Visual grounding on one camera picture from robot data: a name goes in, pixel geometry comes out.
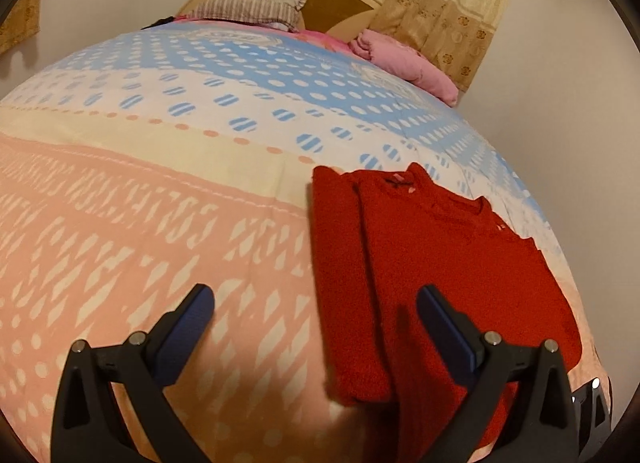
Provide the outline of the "red knitted sweater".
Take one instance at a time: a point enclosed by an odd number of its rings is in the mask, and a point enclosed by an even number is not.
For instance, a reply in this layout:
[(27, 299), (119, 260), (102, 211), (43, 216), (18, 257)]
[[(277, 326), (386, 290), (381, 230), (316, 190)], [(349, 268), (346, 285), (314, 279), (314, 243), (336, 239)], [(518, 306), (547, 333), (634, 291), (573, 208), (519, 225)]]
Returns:
[(401, 462), (426, 452), (466, 394), (419, 319), (421, 287), (437, 287), (480, 330), (516, 345), (554, 339), (567, 368), (582, 358), (572, 309), (535, 242), (419, 164), (315, 168), (311, 244), (330, 394), (397, 405)]

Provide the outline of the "pink blue dotted bedsheet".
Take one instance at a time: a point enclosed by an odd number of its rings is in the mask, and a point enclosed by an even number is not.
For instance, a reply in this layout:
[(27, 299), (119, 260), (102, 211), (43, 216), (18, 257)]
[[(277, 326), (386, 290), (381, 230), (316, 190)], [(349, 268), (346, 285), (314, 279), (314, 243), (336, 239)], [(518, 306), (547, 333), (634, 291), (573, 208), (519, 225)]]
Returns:
[(74, 53), (1, 102), (1, 410), (49, 460), (70, 346), (120, 344), (197, 284), (216, 310), (168, 400), (213, 462), (401, 462), (399, 409), (329, 391), (311, 244), (318, 166), (419, 164), (532, 239), (610, 380), (518, 175), (432, 95), (294, 35), (174, 22)]

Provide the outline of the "pink folded blanket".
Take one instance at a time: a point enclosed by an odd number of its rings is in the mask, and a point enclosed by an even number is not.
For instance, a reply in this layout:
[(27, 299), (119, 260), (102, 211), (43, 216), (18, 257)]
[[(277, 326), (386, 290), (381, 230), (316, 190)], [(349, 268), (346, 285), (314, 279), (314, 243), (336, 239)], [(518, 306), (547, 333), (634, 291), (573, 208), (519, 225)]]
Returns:
[(362, 30), (348, 46), (355, 55), (425, 90), (447, 106), (457, 105), (459, 90), (456, 84), (413, 48), (369, 29)]

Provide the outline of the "beige curtain at left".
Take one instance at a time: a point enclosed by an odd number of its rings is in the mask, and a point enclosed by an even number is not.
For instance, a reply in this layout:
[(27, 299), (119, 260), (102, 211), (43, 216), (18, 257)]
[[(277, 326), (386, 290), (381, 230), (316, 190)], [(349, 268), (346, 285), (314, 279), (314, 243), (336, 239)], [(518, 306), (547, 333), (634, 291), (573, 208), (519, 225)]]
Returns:
[(0, 54), (32, 38), (40, 30), (41, 0), (17, 0), (0, 32)]

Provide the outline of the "black object beside bed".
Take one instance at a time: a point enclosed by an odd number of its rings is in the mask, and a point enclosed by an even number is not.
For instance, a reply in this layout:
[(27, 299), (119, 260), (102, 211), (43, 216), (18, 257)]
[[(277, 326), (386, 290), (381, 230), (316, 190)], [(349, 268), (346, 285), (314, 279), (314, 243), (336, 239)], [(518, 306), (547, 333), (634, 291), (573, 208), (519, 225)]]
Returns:
[(141, 30), (148, 30), (148, 29), (152, 29), (152, 28), (161, 27), (161, 26), (164, 26), (165, 24), (174, 22), (175, 19), (176, 18), (174, 16), (169, 16), (169, 17), (166, 17), (166, 18), (162, 18), (162, 19), (154, 21), (153, 23), (149, 24), (148, 26), (143, 27)]

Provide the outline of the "striped pillow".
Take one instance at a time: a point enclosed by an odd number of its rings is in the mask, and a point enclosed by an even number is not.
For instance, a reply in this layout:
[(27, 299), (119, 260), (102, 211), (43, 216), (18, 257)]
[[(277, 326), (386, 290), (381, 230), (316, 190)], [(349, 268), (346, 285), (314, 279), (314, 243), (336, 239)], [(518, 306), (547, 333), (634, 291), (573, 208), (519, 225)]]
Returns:
[(184, 16), (297, 32), (307, 0), (207, 0)]

